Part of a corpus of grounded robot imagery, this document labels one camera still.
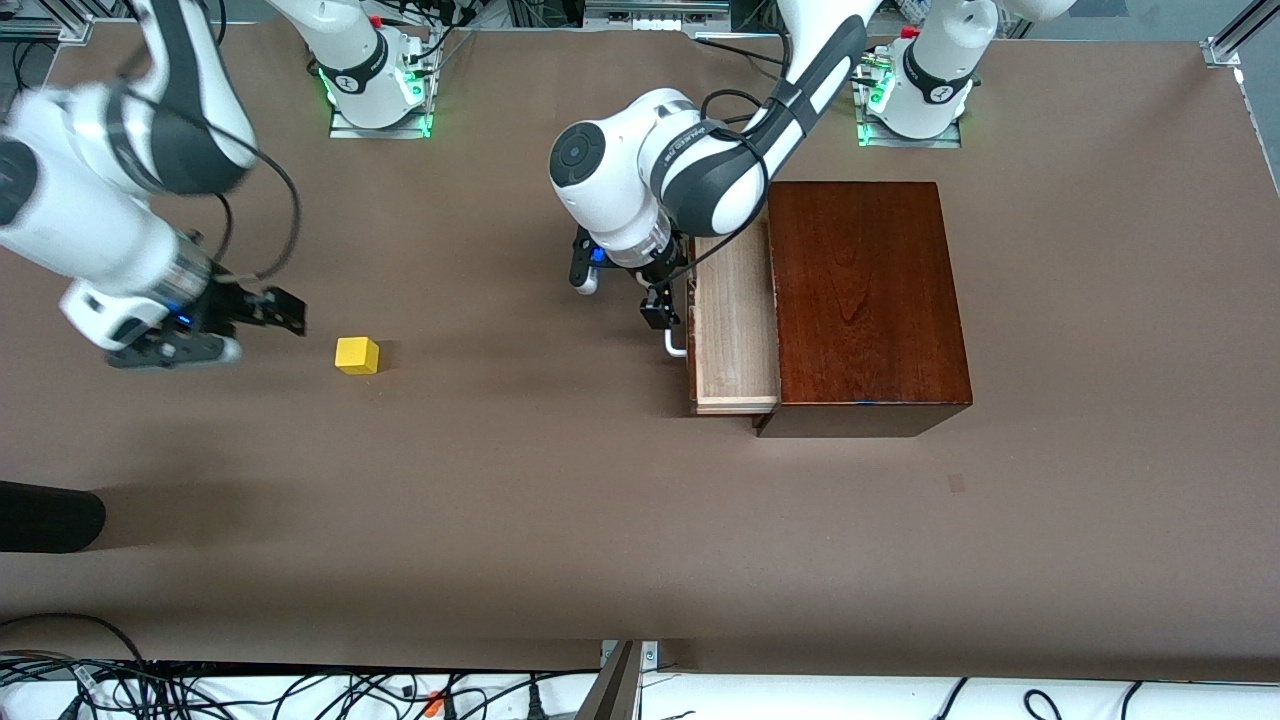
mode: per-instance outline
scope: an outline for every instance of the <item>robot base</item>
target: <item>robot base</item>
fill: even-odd
[[[863,63],[854,69],[855,78],[874,81],[877,85],[867,86],[854,83],[854,108],[858,118],[858,145],[864,147],[928,147],[954,150],[960,147],[960,122],[952,120],[941,135],[915,140],[904,137],[884,124],[884,120],[874,113],[868,111],[873,102],[882,101],[882,96],[893,85],[892,60],[888,47],[877,47],[874,54],[864,55]]]
[[[439,44],[439,41],[440,36],[438,31],[431,32],[428,37],[428,42],[430,44]],[[415,70],[422,76],[420,78],[407,79],[406,86],[410,91],[421,94],[424,100],[398,122],[384,128],[365,128],[353,124],[334,106],[333,115],[329,118],[329,137],[355,140],[376,137],[384,140],[421,140],[431,137],[431,129],[435,122],[435,96],[440,87],[440,59],[443,55],[444,51],[438,47],[426,58],[421,58],[417,63],[406,68],[406,70]]]
[[[424,137],[431,137],[431,123],[435,119],[431,113],[434,106],[435,96],[433,92],[433,96],[428,102],[410,110],[410,113],[398,123],[376,129],[356,127],[343,118],[342,113],[334,110],[333,118],[329,120],[329,137],[348,140],[371,137],[381,137],[385,140],[421,140]]]

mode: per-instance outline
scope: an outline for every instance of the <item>brown table surface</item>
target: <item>brown table surface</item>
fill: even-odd
[[[54,81],[134,42],[100,27]],[[279,281],[311,332],[120,373],[60,316],[65,281],[4,255],[0,474],[115,516],[99,552],[0,559],[3,615],[99,612],[173,659],[590,665],[626,635],[714,670],[1280,676],[1280,201],[1196,45],[1000,42],[964,150],[860,149],[849,100],[800,149],[783,179],[941,191],[975,405],[877,441],[686,416],[634,283],[566,282],[557,133],[664,83],[765,92],[741,58],[480,33],[436,137],[376,142],[326,140],[283,22],[224,49],[302,190]],[[262,266],[285,195],[259,169],[232,200],[229,261]],[[211,199],[157,206],[220,229]],[[390,372],[334,370],[343,334],[388,341]]]

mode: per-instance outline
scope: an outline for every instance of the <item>wood grain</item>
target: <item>wood grain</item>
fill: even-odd
[[[718,238],[698,238],[698,254]],[[690,311],[694,411],[769,413],[778,402],[778,334],[768,213],[698,266]]]
[[[933,183],[777,183],[783,405],[972,404]]]

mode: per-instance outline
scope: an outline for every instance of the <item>dark wood box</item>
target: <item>dark wood box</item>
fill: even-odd
[[[780,400],[762,437],[910,437],[973,404],[933,183],[777,183]]]

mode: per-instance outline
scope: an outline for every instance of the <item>black cable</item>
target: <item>black cable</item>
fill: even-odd
[[[1044,717],[1039,712],[1036,712],[1036,708],[1032,707],[1033,697],[1038,697],[1048,703],[1048,708],[1053,711],[1053,720],[1062,720],[1062,714],[1057,710],[1057,703],[1053,702],[1053,698],[1048,697],[1048,694],[1046,694],[1044,691],[1038,691],[1034,688],[1027,691],[1027,693],[1023,696],[1023,707],[1027,708],[1028,715],[1030,715],[1036,720],[1050,720],[1048,717]]]
[[[375,691],[378,691],[380,693],[384,693],[388,698],[390,698],[390,700],[383,700],[383,698],[374,698],[374,700],[379,700],[381,702],[385,702],[385,703],[390,705],[392,708],[396,711],[396,720],[407,720],[408,716],[413,712],[413,705],[417,703],[417,702],[426,702],[428,706],[430,706],[431,702],[435,702],[435,700],[433,700],[430,697],[426,697],[426,698],[417,697],[417,675],[410,675],[410,679],[413,680],[413,688],[412,689],[406,688],[406,692],[408,693],[407,696],[398,696],[398,694],[388,691],[387,688],[384,688],[381,685],[381,683],[379,683],[374,688]],[[394,705],[396,702],[403,702],[404,703],[404,710],[396,708],[396,705]]]
[[[458,720],[458,710],[453,698],[466,693],[480,693],[484,701],[480,703],[480,720],[489,720],[489,693],[480,688],[462,688],[461,691],[447,689],[444,694],[444,720]]]
[[[164,678],[161,675],[156,675],[154,673],[147,673],[145,670],[140,670],[137,667],[132,667],[129,665],[119,664],[119,662],[108,662],[108,661],[102,661],[102,660],[86,660],[86,659],[50,657],[46,653],[36,653],[36,652],[31,652],[31,651],[20,651],[20,652],[18,652],[18,651],[6,651],[6,652],[0,652],[0,655],[12,655],[12,656],[18,656],[18,657],[29,657],[29,659],[49,661],[50,664],[59,665],[58,669],[61,669],[61,670],[73,670],[77,665],[83,665],[83,666],[87,666],[87,667],[99,667],[101,670],[105,670],[110,675],[116,675],[116,680],[120,682],[120,684],[123,685],[123,689],[125,691],[125,694],[129,696],[129,700],[131,700],[131,703],[132,703],[131,707],[124,708],[124,710],[125,711],[133,711],[133,714],[138,715],[140,717],[145,717],[146,716],[145,711],[147,711],[148,708],[154,707],[154,705],[146,697],[146,692],[150,691],[150,689],[152,689],[152,684],[155,684],[155,683],[178,683],[178,684],[182,684],[180,680],[175,680],[173,678]],[[119,678],[120,675],[131,675],[131,676],[133,676],[138,682],[138,684],[143,689],[143,697],[142,697],[141,702],[138,702],[133,697],[133,691],[128,687],[128,684],[127,684],[127,682],[124,679]],[[197,696],[198,698],[204,700],[206,703],[209,703],[210,707],[218,707],[220,705],[225,705],[225,703],[220,703],[218,700],[210,697],[209,694],[204,693],[202,691],[196,689],[192,685],[187,685],[186,689],[187,689],[187,692],[189,692],[189,693]],[[92,698],[88,698],[86,696],[86,703],[92,703]],[[115,712],[119,712],[122,710],[119,707],[106,707],[106,706],[97,706],[97,708],[99,710],[105,710],[105,711],[115,711]],[[205,714],[206,715],[214,715],[212,712],[207,712],[207,711],[205,711]],[[216,717],[223,717],[224,720],[234,720],[228,714],[225,714],[225,711],[223,712],[223,715],[215,715],[215,716]]]
[[[538,688],[538,675],[530,673],[529,679],[532,683],[529,684],[529,714],[525,720],[548,720],[547,710],[543,708],[543,693]]]
[[[301,688],[300,689],[298,685],[301,685],[302,682],[306,680],[306,679],[307,679],[307,675],[303,675],[302,678],[298,678],[297,680],[294,680],[293,684],[291,684],[289,687],[284,688],[284,694],[282,694],[279,700],[274,701],[275,710],[271,711],[271,720],[279,720],[279,717],[280,717],[280,710],[284,707],[284,701],[289,700],[291,693],[294,693],[294,691],[296,692],[310,691],[311,688],[314,688],[314,687],[324,683],[329,678],[328,676],[323,676],[323,678],[320,678],[320,680],[317,683],[315,683],[312,685],[307,685],[306,688]]]
[[[284,168],[282,168],[280,164],[276,163],[274,158],[271,158],[266,152],[262,152],[261,150],[259,150],[256,146],[253,146],[253,143],[244,142],[239,137],[236,137],[236,135],[233,135],[233,133],[230,133],[230,132],[228,132],[228,131],[225,131],[225,129],[223,129],[223,128],[220,128],[220,127],[210,123],[209,120],[205,120],[204,118],[196,118],[196,117],[186,113],[184,110],[179,110],[179,109],[173,108],[170,105],[165,105],[164,102],[156,102],[155,100],[151,100],[150,97],[145,97],[142,95],[138,95],[131,87],[124,87],[123,92],[124,92],[124,95],[128,95],[129,97],[133,97],[134,100],[141,100],[142,102],[146,102],[147,105],[150,105],[151,108],[154,108],[156,110],[164,110],[165,113],[169,113],[170,115],[173,115],[173,117],[175,117],[175,118],[178,118],[178,119],[180,119],[180,120],[183,120],[183,122],[186,122],[188,124],[192,124],[192,126],[195,126],[197,128],[207,129],[210,132],[215,132],[215,133],[225,137],[227,140],[230,140],[236,145],[239,145],[244,150],[248,150],[250,152],[252,152],[255,158],[257,158],[259,160],[266,163],[273,170],[275,170],[275,174],[280,176],[280,179],[284,182],[284,186],[289,191],[289,202],[293,206],[292,208],[293,213],[292,213],[292,217],[289,218],[289,237],[284,242],[284,249],[280,251],[280,255],[275,259],[275,261],[271,263],[265,270],[262,270],[260,273],[253,273],[252,277],[255,279],[257,279],[257,281],[265,281],[268,278],[274,277],[276,273],[279,273],[282,269],[284,269],[284,266],[288,265],[289,260],[293,258],[293,251],[298,246],[298,234],[302,231],[302,199],[301,199],[301,196],[298,193],[298,186],[294,184],[293,178],[289,177],[289,173],[284,172]]]
[[[334,706],[337,706],[338,703],[344,703],[347,701],[347,698],[351,697],[351,694],[356,691],[356,688],[358,688],[360,685],[366,684],[367,682],[369,682],[369,676],[361,676],[361,680],[358,683],[355,683],[355,684],[349,685],[346,691],[342,692],[342,694],[339,694],[338,697],[333,698],[333,702],[330,702],[329,705],[324,706],[324,710],[321,710],[319,714],[316,714],[316,720],[323,720],[326,712],[329,712],[330,710],[333,710]]]
[[[383,675],[383,676],[380,676],[378,679],[375,679],[374,675],[366,675],[365,676],[365,683],[367,684],[367,687],[365,687],[360,692],[353,692],[342,703],[342,710],[338,712],[338,720],[347,720],[347,716],[351,715],[351,710],[353,707],[356,707],[356,703],[360,702],[361,698],[371,697],[372,700],[378,700],[380,702],[387,702],[385,700],[383,700],[380,697],[370,696],[370,693],[372,693],[374,689],[379,688],[381,683],[385,683],[389,679],[390,679],[390,675]],[[397,715],[399,715],[399,708],[396,707],[394,705],[392,705],[392,711],[396,712]]]
[[[758,100],[750,92],[733,88],[717,90],[716,92],[712,92],[710,95],[703,99],[703,106],[700,109],[700,113],[704,120],[707,119],[707,110],[708,108],[710,108],[712,100],[716,100],[717,97],[741,97],[742,100],[746,100],[748,102],[755,105],[756,108],[764,106],[764,102]]]
[[[402,15],[407,14],[408,10],[410,10],[408,3],[401,3],[399,5],[397,5],[394,3],[389,3],[388,0],[374,0],[374,3],[378,3],[379,5],[383,5],[383,6],[389,8],[392,10],[396,10],[397,13],[399,13]],[[431,15],[428,15],[426,12],[422,10],[421,6],[415,6],[412,9],[416,10],[417,14],[422,15],[426,19],[435,19]]]
[[[218,0],[218,37],[214,38],[214,45],[221,47],[224,37],[227,37],[227,0]]]
[[[705,45],[708,47],[716,47],[718,50],[728,50],[730,53],[737,53],[739,55],[745,55],[748,58],[755,58],[756,60],[764,60],[765,63],[773,63],[774,65],[781,65],[782,60],[777,58],[769,58],[768,55],[760,55],[759,53],[751,53],[750,50],[742,50],[741,47],[733,47],[732,45],[724,45],[722,42],[716,42],[714,40],[707,40],[705,37],[696,37],[694,42],[699,45]]]
[[[1142,680],[1129,685],[1129,689],[1124,693],[1124,700],[1120,701],[1120,720],[1129,720],[1129,701],[1133,700],[1134,693],[1142,687]]]
[[[133,643],[133,639],[129,638],[124,630],[95,615],[84,615],[82,612],[35,612],[32,615],[23,615],[20,618],[12,618],[9,620],[0,621],[0,629],[22,623],[29,623],[32,620],[78,620],[81,623],[92,623],[100,628],[105,628],[109,633],[115,635],[115,638],[124,644],[124,647],[129,651],[129,655],[133,656],[133,660],[136,660],[140,666],[146,665],[146,660],[142,659],[142,651],[138,650],[138,646]]]
[[[201,711],[210,710],[210,708],[214,708],[214,707],[227,708],[227,707],[241,707],[241,706],[268,706],[268,705],[280,706],[280,705],[284,703],[284,701],[289,700],[291,697],[302,694],[302,693],[305,693],[305,692],[307,692],[310,689],[314,689],[314,688],[324,684],[329,678],[330,678],[330,675],[303,675],[303,676],[298,678],[297,680],[294,680],[291,685],[288,685],[284,689],[283,694],[280,694],[279,697],[271,698],[271,700],[229,700],[229,701],[225,701],[225,702],[223,702],[223,701],[219,701],[219,702],[205,702],[205,703],[200,703],[200,705],[192,705],[192,703],[184,701],[183,702],[183,707],[188,708],[188,710],[195,710],[197,712],[201,712]],[[306,683],[307,680],[315,680],[315,682],[311,683],[310,685],[303,685],[303,683]],[[188,688],[184,684],[182,685],[182,688],[184,691],[189,691],[191,689],[191,688]]]
[[[223,204],[223,214],[227,220],[223,223],[223,241],[218,243],[218,250],[210,256],[214,263],[221,263],[223,258],[227,256],[227,250],[232,245],[232,232],[236,231],[236,215],[232,213],[232,204],[227,200],[227,196],[221,192],[214,193],[214,197]]]
[[[31,49],[35,47],[35,46],[37,46],[37,45],[47,47],[47,49],[50,49],[54,53],[58,53],[58,46],[54,45],[54,44],[51,44],[51,42],[29,41],[29,42],[15,42],[13,45],[13,58],[12,58],[13,59],[13,77],[18,82],[18,87],[20,90],[31,90],[31,86],[27,85],[27,81],[22,77],[22,68],[27,63],[27,56],[31,55]],[[20,54],[18,53],[19,47],[22,47],[22,53]]]
[[[449,38],[449,33],[452,33],[454,29],[457,29],[457,26],[449,26],[449,27],[444,28],[444,32],[440,33],[440,40],[436,40],[435,45],[433,45],[429,49],[419,53],[417,55],[410,55],[408,61],[410,63],[416,63],[416,61],[421,60],[422,58],[430,56],[431,53],[435,53],[436,50],[440,49],[442,45],[444,45],[444,41]]]
[[[461,678],[449,673],[449,680],[444,683],[444,694],[439,696],[444,701],[444,720],[458,720],[458,707],[453,703],[453,696],[449,692],[453,689],[453,684]]]
[[[58,720],[76,720],[79,717],[79,708],[84,706],[84,700],[81,698],[79,693],[72,698],[72,702],[58,715]],[[97,716],[97,710],[92,710],[93,715]]]
[[[791,37],[787,36],[787,33],[783,32],[782,28],[771,27],[767,29],[777,35],[778,40],[782,41],[782,69],[785,72],[787,68],[791,67]]]
[[[493,696],[490,696],[489,698],[486,698],[483,703],[480,703],[479,707],[472,707],[465,715],[462,715],[461,717],[458,717],[458,720],[467,720],[467,717],[471,717],[472,715],[475,715],[476,712],[480,712],[481,710],[484,710],[484,712],[489,712],[488,707],[489,707],[490,703],[497,702],[499,698],[507,697],[508,694],[511,694],[511,693],[513,693],[516,691],[527,688],[529,685],[531,685],[534,683],[538,683],[538,682],[541,682],[541,680],[550,680],[550,679],[554,679],[554,678],[563,678],[566,675],[585,675],[585,674],[591,674],[591,673],[598,673],[598,670],[559,670],[559,671],[556,671],[556,673],[541,673],[536,678],[525,680],[522,683],[516,683],[515,685],[511,685],[509,688],[507,688],[507,689],[504,689],[502,692],[494,693]]]
[[[93,625],[104,628],[113,635],[115,635],[115,638],[120,641],[120,643],[124,644],[125,650],[129,651],[129,655],[133,657],[133,660],[138,664],[140,667],[146,665],[146,660],[142,657],[142,651],[138,650],[138,646],[133,642],[132,638],[129,638],[128,634],[125,634],[124,630],[95,615],[84,615],[82,612],[36,612],[32,615],[23,615],[19,618],[12,618],[9,620],[0,621],[0,630],[3,630],[4,628],[35,620],[77,620],[82,623],[91,623]],[[147,706],[150,702],[148,691],[155,692],[156,688],[152,688],[150,683],[140,683],[140,685],[142,691],[142,706]],[[134,707],[137,707],[138,703],[137,701],[134,701],[133,693],[128,691],[128,688],[125,688],[125,692],[129,696],[131,703]],[[86,696],[86,702],[88,702],[92,706],[92,700],[88,698],[87,696]],[[136,715],[138,716],[138,720],[146,720],[146,714],[142,710],[137,710]]]
[[[942,706],[942,711],[934,715],[933,720],[947,720],[947,715],[951,715],[951,706],[956,703],[956,697],[960,696],[960,691],[964,689],[968,683],[969,678],[960,678],[960,680],[951,687],[951,692],[947,693],[947,701]]]

